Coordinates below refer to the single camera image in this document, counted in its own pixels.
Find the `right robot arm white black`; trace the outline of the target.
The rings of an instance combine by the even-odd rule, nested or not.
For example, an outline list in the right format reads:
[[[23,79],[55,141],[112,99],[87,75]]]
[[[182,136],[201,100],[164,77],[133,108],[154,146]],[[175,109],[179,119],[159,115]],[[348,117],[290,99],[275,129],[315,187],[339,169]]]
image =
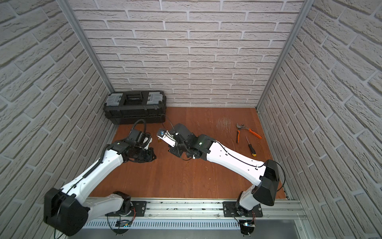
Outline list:
[[[208,135],[196,136],[180,123],[170,131],[160,129],[157,136],[169,145],[169,152],[179,158],[185,154],[190,159],[216,163],[251,182],[252,186],[241,192],[237,199],[238,214],[245,215],[260,204],[274,206],[280,183],[277,162],[246,157]]]

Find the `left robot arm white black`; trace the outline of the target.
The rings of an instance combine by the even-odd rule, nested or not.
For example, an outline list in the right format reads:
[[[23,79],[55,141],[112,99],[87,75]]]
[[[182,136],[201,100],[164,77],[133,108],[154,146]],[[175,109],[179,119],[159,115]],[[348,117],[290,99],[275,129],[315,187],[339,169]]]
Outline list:
[[[117,167],[127,162],[145,163],[156,159],[149,146],[152,136],[132,127],[129,135],[107,144],[99,159],[60,189],[51,188],[44,196],[43,221],[66,236],[73,236],[89,221],[109,213],[135,214],[131,197],[115,191],[107,197],[88,200],[93,190]]]

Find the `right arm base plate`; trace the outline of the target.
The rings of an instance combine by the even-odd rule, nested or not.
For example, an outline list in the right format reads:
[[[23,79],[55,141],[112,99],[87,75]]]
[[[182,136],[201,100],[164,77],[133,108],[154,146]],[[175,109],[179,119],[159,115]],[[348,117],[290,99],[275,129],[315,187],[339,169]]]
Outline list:
[[[223,205],[223,214],[226,218],[233,218],[233,217],[252,218],[253,216],[255,216],[255,218],[263,217],[263,212],[262,212],[262,208],[260,204],[253,207],[252,210],[244,209],[243,207],[239,206],[238,202],[233,202],[233,201],[224,201],[222,205]]]

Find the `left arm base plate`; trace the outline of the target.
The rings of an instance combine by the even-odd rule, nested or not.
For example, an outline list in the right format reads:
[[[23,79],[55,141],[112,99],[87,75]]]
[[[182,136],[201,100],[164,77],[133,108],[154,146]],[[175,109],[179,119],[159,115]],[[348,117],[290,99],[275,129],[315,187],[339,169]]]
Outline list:
[[[146,210],[147,201],[128,201],[128,203],[124,203],[122,208],[117,212],[111,212],[106,214],[109,217],[143,217]]]

